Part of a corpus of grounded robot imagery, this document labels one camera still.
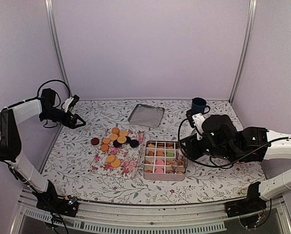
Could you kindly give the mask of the silver tin lid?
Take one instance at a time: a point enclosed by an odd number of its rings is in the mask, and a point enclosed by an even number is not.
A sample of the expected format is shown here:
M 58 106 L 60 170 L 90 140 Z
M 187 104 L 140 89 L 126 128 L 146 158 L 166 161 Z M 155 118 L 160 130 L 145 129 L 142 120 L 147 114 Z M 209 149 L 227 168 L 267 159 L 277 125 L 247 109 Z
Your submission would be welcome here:
M 163 118 L 165 109 L 145 104 L 137 104 L 130 114 L 128 121 L 145 127 L 157 128 Z

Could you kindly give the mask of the pink sandwich cookie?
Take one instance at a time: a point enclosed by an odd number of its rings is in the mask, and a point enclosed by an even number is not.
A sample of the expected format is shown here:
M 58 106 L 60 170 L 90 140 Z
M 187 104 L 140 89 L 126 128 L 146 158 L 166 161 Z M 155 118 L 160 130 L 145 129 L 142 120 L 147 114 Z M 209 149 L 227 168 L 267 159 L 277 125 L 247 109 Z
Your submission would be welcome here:
M 162 159 L 158 159 L 156 162 L 155 162 L 156 165 L 164 165 L 164 160 Z
M 155 170 L 155 173 L 157 173 L 157 174 L 163 174 L 163 173 L 164 173 L 164 170 L 161 169 L 161 168 L 157 168 L 157 169 Z

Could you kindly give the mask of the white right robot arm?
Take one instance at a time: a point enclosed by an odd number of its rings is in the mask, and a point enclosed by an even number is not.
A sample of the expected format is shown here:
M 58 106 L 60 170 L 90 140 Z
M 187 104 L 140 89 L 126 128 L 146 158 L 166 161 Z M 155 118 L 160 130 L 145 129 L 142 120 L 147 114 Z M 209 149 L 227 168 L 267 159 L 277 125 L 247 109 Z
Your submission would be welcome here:
M 185 138 L 180 138 L 185 121 L 192 129 Z M 263 160 L 291 159 L 291 135 L 262 127 L 247 127 L 237 131 L 228 115 L 211 115 L 204 119 L 201 114 L 187 114 L 177 131 L 180 151 L 189 161 L 208 168 L 227 169 L 239 162 L 262 162 Z M 227 160 L 229 163 L 208 165 L 197 161 L 202 156 Z M 291 169 L 268 180 L 251 184 L 241 208 L 251 213 L 260 201 L 291 189 Z

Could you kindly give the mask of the orange leaf cookie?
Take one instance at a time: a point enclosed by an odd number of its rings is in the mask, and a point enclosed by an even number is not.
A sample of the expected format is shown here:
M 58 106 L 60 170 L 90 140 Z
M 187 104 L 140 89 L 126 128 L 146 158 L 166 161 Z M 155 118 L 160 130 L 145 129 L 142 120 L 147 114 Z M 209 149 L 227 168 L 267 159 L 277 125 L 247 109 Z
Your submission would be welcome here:
M 147 147 L 148 148 L 155 148 L 155 145 L 150 143 L 150 144 L 147 145 Z

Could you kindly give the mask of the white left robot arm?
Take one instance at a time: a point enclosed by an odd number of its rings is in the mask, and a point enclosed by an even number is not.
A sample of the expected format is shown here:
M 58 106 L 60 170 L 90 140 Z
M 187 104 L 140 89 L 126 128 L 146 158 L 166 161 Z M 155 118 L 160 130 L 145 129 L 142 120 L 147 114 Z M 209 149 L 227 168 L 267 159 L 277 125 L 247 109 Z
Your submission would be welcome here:
M 18 125 L 32 117 L 40 121 L 50 120 L 70 129 L 85 126 L 86 122 L 70 109 L 79 96 L 67 98 L 61 108 L 55 107 L 56 92 L 44 89 L 40 97 L 20 101 L 0 111 L 0 161 L 6 163 L 17 179 L 33 188 L 36 197 L 52 212 L 62 207 L 53 184 L 46 180 L 26 157 L 20 139 Z

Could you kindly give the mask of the silver white tongs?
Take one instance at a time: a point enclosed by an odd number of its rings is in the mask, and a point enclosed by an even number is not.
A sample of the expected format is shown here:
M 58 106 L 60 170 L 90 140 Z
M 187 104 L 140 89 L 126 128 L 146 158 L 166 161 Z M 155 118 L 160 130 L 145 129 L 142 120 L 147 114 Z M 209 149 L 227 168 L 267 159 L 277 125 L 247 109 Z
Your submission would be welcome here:
M 184 175 L 187 171 L 188 159 L 182 154 L 178 154 L 171 163 L 171 171 L 173 174 Z

